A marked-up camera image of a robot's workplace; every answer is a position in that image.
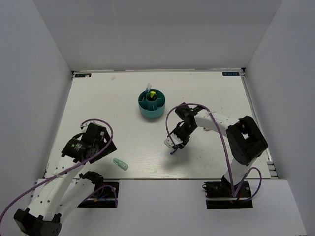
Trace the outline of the yellow black highlighter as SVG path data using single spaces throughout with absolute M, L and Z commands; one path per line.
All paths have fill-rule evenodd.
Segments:
M 155 91 L 151 91 L 151 92 L 150 92 L 150 98 L 153 98 L 155 95 L 156 95 L 156 92 L 155 92 Z

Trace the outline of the green transparent eraser case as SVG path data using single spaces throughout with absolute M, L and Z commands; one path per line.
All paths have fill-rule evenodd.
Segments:
M 124 171 L 128 169 L 128 164 L 118 158 L 114 158 L 113 162 Z

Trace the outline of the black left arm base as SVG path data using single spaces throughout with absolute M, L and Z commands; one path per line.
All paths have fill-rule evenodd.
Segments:
M 78 205 L 78 208 L 116 209 L 118 206 L 119 185 L 118 181 L 104 182 L 104 187 L 91 197 Z

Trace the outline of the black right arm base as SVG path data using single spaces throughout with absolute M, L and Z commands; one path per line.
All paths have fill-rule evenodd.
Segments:
M 231 188 L 222 181 L 204 182 L 202 188 L 205 192 L 207 209 L 252 209 L 252 196 L 249 183 L 242 183 L 236 197 L 232 196 Z

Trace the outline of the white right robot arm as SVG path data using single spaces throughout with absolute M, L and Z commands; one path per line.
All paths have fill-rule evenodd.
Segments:
M 235 197 L 253 163 L 268 148 L 268 143 L 254 119 L 250 116 L 231 118 L 210 111 L 197 103 L 182 103 L 172 111 L 181 119 L 176 127 L 167 130 L 165 145 L 174 152 L 183 149 L 197 128 L 206 128 L 218 133 L 227 164 L 222 176 L 222 189 L 228 196 Z

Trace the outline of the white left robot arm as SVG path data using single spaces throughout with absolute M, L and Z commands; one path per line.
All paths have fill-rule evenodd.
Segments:
M 116 151 L 110 127 L 98 120 L 88 120 L 80 125 L 81 133 L 73 136 L 61 151 L 59 163 L 52 180 L 42 182 L 42 190 L 34 196 L 25 209 L 18 209 L 14 220 L 28 236 L 57 236 L 69 214 L 83 201 L 96 201 L 113 193 L 117 204 L 116 188 L 104 183 L 101 174 L 82 172 L 85 164 L 92 164 Z

